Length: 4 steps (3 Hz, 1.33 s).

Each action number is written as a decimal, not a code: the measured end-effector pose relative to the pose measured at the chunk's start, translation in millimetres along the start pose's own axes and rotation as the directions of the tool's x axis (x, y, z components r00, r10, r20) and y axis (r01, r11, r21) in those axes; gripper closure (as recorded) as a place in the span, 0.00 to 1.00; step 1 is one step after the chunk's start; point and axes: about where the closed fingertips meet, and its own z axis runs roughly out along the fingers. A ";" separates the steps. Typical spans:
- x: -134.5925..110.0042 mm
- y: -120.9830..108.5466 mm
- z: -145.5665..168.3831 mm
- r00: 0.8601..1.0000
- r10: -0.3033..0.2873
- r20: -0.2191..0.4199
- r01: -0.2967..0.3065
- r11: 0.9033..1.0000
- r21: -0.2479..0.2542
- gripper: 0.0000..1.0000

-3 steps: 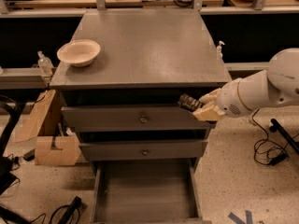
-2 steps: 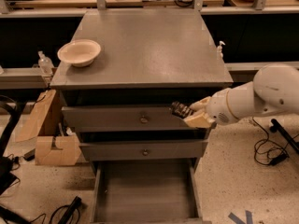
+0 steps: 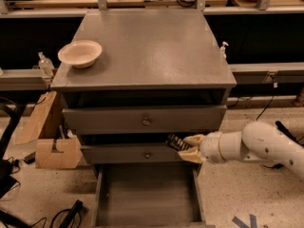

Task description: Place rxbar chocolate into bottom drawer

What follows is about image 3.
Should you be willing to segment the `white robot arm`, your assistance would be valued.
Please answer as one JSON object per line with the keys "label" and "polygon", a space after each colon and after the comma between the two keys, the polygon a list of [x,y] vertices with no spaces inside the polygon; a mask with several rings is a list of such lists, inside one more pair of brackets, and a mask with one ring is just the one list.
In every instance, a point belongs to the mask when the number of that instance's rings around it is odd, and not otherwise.
{"label": "white robot arm", "polygon": [[198,134],[183,141],[190,145],[187,150],[179,151],[184,161],[282,164],[304,178],[304,148],[268,123],[251,122],[241,131]]}

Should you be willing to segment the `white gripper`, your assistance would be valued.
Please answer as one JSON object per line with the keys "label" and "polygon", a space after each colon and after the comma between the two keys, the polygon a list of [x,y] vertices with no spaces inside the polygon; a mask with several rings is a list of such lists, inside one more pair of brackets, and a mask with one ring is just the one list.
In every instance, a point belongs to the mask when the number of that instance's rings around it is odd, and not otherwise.
{"label": "white gripper", "polygon": [[183,141],[191,146],[199,146],[199,150],[195,147],[188,150],[179,151],[180,157],[187,162],[202,164],[204,159],[210,163],[225,163],[225,159],[221,156],[219,150],[219,140],[221,132],[212,132],[206,136],[197,134],[187,136]]}

